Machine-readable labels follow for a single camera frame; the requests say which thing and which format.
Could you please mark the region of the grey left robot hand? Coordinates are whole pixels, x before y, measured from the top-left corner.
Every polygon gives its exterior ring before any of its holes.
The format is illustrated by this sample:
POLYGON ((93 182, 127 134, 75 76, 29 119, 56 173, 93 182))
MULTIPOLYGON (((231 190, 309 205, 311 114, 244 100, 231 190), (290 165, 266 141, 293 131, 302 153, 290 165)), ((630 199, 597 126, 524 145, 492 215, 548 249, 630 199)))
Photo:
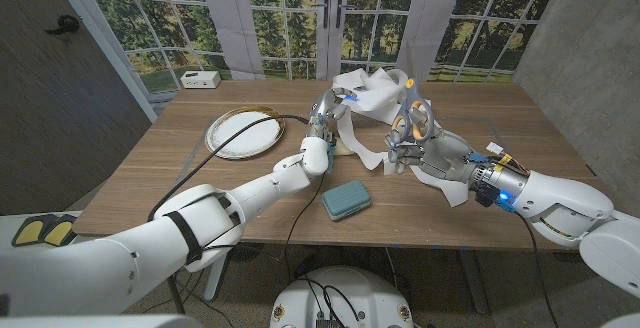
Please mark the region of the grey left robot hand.
POLYGON ((343 104, 344 100, 357 101, 358 95, 355 91, 346 88, 329 88, 324 91, 311 107, 306 136, 331 142, 333 133, 330 122, 344 115, 347 108, 343 104))

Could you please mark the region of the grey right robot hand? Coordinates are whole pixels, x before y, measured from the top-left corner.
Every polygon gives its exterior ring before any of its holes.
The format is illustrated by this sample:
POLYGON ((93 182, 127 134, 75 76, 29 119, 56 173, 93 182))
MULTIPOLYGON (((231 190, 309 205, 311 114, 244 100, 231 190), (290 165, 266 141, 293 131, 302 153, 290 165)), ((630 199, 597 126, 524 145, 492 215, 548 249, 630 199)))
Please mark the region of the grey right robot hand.
POLYGON ((400 138, 396 129, 385 136, 389 147, 388 159, 397 174, 403 174, 407 167, 414 166, 438 179, 467 183, 475 169, 475 163, 469 162, 473 148, 450 131, 441 130, 424 142, 401 142, 400 138))

